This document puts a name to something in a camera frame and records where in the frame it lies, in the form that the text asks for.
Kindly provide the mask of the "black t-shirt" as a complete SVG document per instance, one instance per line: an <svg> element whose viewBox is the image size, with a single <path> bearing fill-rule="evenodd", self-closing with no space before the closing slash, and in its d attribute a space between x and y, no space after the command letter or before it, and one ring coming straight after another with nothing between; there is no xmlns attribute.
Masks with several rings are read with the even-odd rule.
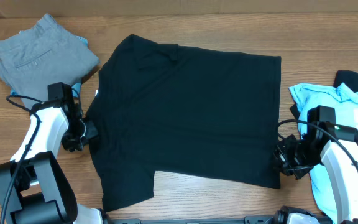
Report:
<svg viewBox="0 0 358 224"><path fill-rule="evenodd" d="M126 37L86 114L104 210L152 198L157 171L279 188L281 62Z"/></svg>

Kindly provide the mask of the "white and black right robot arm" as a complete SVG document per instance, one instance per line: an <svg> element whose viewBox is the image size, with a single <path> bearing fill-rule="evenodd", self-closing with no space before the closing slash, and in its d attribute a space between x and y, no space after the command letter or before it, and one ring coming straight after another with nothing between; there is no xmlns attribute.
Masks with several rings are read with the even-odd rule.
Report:
<svg viewBox="0 0 358 224"><path fill-rule="evenodd" d="M274 151L277 169L296 179L315 166L326 169L336 203L338 223L358 223L358 130L339 125L334 108L317 106L304 121L301 139L282 138Z"/></svg>

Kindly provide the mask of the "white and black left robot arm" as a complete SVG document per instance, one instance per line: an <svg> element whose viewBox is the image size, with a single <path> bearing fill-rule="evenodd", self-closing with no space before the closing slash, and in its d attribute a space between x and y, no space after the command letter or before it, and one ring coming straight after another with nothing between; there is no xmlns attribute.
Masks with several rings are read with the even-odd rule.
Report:
<svg viewBox="0 0 358 224"><path fill-rule="evenodd" d="M93 122L83 117L74 89L62 82L48 86L48 100L28 110L30 127L18 151L0 164L1 223L109 224L100 208L78 204L57 162L59 149L82 151L98 138Z"/></svg>

